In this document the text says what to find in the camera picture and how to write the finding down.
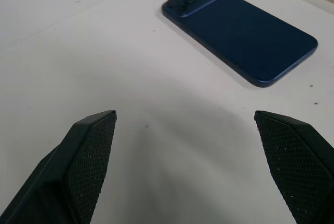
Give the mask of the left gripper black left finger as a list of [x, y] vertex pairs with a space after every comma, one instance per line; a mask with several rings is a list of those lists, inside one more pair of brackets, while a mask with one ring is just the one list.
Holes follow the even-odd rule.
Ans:
[[109, 110], [76, 122], [35, 167], [1, 223], [90, 223], [108, 169], [117, 120]]

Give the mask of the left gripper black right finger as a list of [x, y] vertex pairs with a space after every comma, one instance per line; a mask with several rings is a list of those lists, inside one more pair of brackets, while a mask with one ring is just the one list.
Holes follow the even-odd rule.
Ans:
[[333, 147], [310, 124], [254, 115], [271, 176], [296, 223], [333, 223]]

